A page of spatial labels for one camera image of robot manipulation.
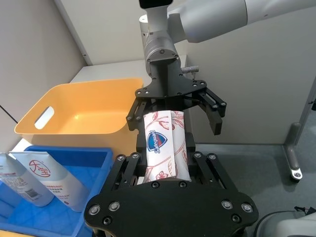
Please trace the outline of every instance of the plastic bottle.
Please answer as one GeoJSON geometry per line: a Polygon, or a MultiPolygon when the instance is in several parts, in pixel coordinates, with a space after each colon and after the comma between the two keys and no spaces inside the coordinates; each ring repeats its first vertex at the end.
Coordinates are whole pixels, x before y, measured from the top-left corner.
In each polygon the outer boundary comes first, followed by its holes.
{"type": "Polygon", "coordinates": [[[81,212],[89,190],[47,152],[11,152],[42,184],[73,211],[81,212]]]}
{"type": "Polygon", "coordinates": [[[0,180],[36,206],[46,206],[54,198],[20,162],[5,153],[0,153],[0,180]]]}

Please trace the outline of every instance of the yellow plastic bin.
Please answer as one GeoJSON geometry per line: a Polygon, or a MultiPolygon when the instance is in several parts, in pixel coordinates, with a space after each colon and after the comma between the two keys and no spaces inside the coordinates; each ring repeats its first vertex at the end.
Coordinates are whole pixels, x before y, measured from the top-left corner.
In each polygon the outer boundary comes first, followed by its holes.
{"type": "Polygon", "coordinates": [[[127,78],[55,86],[15,132],[33,145],[109,147],[115,155],[129,155],[136,150],[138,131],[128,130],[126,116],[142,84],[141,78],[127,78]]]}

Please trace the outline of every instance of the blue tray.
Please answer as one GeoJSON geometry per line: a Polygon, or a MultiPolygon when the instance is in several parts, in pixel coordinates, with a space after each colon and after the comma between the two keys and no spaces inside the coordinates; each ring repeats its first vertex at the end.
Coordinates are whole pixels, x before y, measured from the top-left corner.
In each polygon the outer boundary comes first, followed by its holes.
{"type": "MultiPolygon", "coordinates": [[[[26,151],[48,152],[91,192],[97,195],[112,168],[112,151],[107,148],[30,146],[26,151]]],[[[83,212],[72,211],[59,199],[37,207],[0,182],[0,229],[39,237],[90,237],[83,212]]]]}

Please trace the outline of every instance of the soap bar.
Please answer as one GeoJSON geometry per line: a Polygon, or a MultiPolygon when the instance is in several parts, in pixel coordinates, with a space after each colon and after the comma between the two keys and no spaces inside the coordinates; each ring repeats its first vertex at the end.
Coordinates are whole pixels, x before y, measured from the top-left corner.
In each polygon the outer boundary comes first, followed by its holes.
{"type": "Polygon", "coordinates": [[[144,182],[165,178],[190,181],[183,112],[158,111],[144,115],[147,169],[144,182]]]}

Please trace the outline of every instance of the red logo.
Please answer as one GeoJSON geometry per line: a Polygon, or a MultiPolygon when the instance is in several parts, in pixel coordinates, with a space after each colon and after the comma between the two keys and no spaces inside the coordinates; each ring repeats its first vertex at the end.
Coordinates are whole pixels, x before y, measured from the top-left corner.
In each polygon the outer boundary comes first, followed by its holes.
{"type": "Polygon", "coordinates": [[[29,163],[30,170],[40,176],[40,177],[49,177],[50,176],[50,170],[47,168],[46,165],[44,165],[42,162],[38,160],[32,160],[29,163]]]}

